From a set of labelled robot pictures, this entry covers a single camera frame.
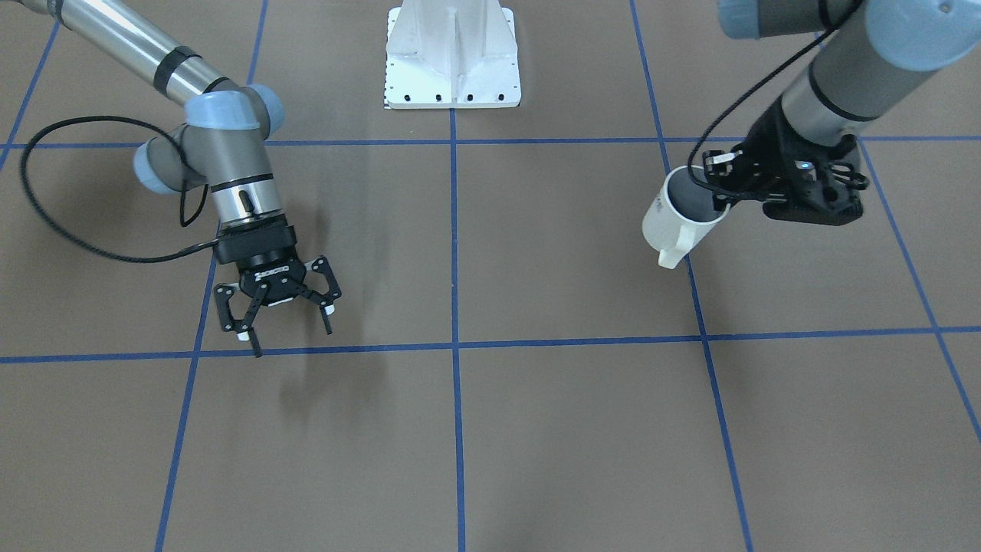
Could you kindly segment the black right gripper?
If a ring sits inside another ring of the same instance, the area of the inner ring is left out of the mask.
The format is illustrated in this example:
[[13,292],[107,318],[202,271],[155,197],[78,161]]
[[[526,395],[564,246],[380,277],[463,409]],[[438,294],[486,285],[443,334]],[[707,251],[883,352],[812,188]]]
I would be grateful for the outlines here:
[[[218,231],[215,255],[219,265],[235,265],[238,280],[214,287],[218,324],[224,332],[235,333],[248,342],[253,356],[260,359],[260,345],[254,322],[263,305],[274,305],[304,297],[319,308],[326,334],[333,334],[334,303],[341,297],[339,281],[325,255],[306,265],[297,253],[297,234],[287,217],[272,216],[240,225],[225,225]],[[307,272],[326,281],[326,292],[304,283]],[[243,317],[235,317],[231,299],[238,292],[251,297]]]

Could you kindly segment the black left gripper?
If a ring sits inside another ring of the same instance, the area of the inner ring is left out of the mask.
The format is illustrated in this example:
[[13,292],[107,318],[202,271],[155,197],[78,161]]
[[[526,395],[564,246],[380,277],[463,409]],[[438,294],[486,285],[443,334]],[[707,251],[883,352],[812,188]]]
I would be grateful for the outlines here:
[[847,225],[865,213],[856,136],[845,133],[831,146],[813,143],[792,128],[779,99],[751,126],[740,148],[705,150],[702,168],[709,185],[740,185],[739,192],[712,189],[719,212],[740,202],[764,202],[768,218],[829,226]]

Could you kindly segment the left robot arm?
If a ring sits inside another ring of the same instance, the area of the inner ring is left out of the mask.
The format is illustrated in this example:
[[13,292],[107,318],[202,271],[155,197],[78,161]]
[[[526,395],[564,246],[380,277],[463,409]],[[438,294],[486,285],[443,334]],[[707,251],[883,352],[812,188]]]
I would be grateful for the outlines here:
[[862,217],[859,133],[979,45],[977,1],[719,1],[729,38],[817,34],[802,73],[728,153],[702,154],[717,210],[841,226]]

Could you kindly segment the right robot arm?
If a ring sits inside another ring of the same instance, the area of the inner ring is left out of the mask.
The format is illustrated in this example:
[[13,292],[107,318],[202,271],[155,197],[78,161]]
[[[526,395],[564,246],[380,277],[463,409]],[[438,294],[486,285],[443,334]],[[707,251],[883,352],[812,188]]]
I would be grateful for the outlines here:
[[[266,307],[297,298],[315,304],[326,334],[332,334],[340,284],[326,256],[302,261],[297,234],[284,213],[266,140],[283,126],[285,111],[266,85],[235,83],[185,43],[172,38],[122,1],[25,1],[31,12],[48,15],[116,60],[151,87],[181,106],[185,121],[167,132],[132,117],[74,117],[39,130],[25,144],[18,171],[22,192],[38,217],[64,240],[101,258],[130,265],[160,265],[210,251],[218,265],[234,265],[236,280],[213,289],[218,325],[249,343],[262,356],[255,321]],[[151,130],[152,139],[137,147],[133,171],[151,192],[177,195],[179,223],[192,224],[206,202],[218,213],[218,231],[210,241],[167,255],[114,254],[84,241],[56,223],[43,209],[29,181],[29,157],[56,130],[82,123],[125,123]],[[187,213],[187,193],[201,189],[196,209]]]

